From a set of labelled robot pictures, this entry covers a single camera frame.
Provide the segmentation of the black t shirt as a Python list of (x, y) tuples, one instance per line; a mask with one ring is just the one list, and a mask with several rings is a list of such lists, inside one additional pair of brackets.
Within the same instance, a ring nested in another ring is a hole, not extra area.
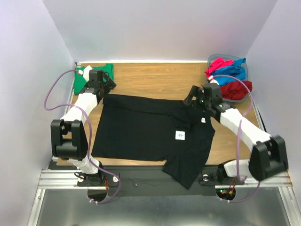
[(108, 94), (92, 155), (164, 161), (163, 172), (189, 189), (207, 162), (214, 134), (209, 114), (181, 100)]

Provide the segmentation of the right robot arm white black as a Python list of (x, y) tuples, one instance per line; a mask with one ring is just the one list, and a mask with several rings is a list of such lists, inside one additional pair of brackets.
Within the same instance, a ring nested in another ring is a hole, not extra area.
[(184, 103), (200, 107), (231, 130), (250, 150), (249, 159), (222, 164), (222, 172), (228, 177), (237, 177), (241, 182), (248, 177), (263, 181), (288, 170), (284, 139), (256, 127), (234, 105), (223, 101), (218, 84), (206, 83), (201, 88), (192, 86)]

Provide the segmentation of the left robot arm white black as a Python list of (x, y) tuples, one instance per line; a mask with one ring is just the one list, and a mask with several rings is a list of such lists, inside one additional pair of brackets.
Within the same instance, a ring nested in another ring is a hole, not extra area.
[(78, 70), (77, 73), (87, 76), (87, 81), (79, 91), (74, 104), (48, 108), (48, 99), (45, 98), (44, 101), (44, 108), (47, 111), (63, 106), (70, 107), (61, 119), (53, 120), (50, 124), (52, 155), (70, 162), (85, 176), (101, 177), (106, 171), (90, 154), (92, 125), (89, 115), (116, 84), (103, 70), (90, 69), (88, 72)]

